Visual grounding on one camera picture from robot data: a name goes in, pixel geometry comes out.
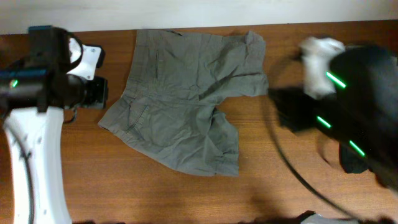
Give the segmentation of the grey cargo shorts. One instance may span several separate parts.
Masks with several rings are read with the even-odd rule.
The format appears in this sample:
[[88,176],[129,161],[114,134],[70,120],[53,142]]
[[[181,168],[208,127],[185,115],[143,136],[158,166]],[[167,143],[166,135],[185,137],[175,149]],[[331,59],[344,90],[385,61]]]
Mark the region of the grey cargo shorts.
[[99,126],[170,169],[237,176],[238,130],[218,105],[267,93],[265,52],[264,39],[252,31],[139,30],[126,87]]

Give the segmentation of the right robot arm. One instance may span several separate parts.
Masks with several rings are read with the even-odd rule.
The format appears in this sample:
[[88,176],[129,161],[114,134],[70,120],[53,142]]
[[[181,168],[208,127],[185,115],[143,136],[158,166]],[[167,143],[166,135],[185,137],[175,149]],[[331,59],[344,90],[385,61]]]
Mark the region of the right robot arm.
[[281,126],[316,128],[397,192],[397,60],[378,45],[302,55],[302,86],[269,89]]

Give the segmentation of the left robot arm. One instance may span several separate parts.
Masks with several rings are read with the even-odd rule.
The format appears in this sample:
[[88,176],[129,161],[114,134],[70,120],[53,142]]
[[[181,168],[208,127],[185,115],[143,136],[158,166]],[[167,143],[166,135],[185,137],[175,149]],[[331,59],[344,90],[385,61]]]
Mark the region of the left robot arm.
[[30,52],[1,70],[1,121],[11,155],[15,223],[71,223],[63,189],[64,112],[102,110],[108,82],[100,45],[54,26],[28,30]]

